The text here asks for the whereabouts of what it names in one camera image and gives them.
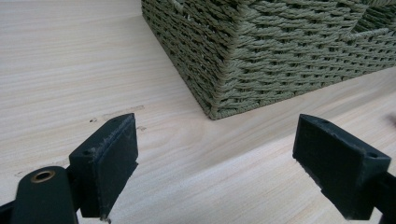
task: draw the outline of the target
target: dark green wicker basket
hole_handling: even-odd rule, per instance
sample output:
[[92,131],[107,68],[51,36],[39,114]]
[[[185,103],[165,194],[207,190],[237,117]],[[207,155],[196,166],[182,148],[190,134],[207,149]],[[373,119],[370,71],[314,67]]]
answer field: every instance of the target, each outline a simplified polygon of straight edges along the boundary
[[212,119],[396,65],[396,0],[142,0],[142,9]]

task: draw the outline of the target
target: basket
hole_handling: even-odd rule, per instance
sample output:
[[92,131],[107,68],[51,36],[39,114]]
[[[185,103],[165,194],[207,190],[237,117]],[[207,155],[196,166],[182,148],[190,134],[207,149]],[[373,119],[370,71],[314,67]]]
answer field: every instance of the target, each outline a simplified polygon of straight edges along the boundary
[[142,10],[212,119],[396,65],[396,0],[142,0]]

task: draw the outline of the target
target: light wood surface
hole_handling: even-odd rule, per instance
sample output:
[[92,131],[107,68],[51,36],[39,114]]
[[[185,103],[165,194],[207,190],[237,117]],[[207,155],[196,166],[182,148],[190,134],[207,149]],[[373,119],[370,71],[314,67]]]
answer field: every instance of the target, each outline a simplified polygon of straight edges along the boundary
[[134,112],[140,165],[113,224],[360,223],[345,221],[291,157],[297,120],[328,119],[396,158],[396,67],[212,121],[140,6],[0,0],[0,204],[24,175],[66,167],[107,119]]

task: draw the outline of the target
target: green basket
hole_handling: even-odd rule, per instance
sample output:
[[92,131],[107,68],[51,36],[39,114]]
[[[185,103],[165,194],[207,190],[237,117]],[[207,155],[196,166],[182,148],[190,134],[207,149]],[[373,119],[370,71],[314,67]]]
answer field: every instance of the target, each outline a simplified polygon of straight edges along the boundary
[[396,65],[396,0],[142,0],[142,10],[212,119]]

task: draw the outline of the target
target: wooden table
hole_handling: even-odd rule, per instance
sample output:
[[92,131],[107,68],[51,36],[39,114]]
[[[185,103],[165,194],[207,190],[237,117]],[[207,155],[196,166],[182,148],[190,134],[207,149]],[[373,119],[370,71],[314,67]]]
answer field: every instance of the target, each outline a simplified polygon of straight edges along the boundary
[[348,223],[291,157],[298,116],[328,119],[396,158],[396,67],[212,121],[140,6],[0,0],[0,204],[24,175],[66,167],[106,120],[133,112],[140,165],[113,224]]

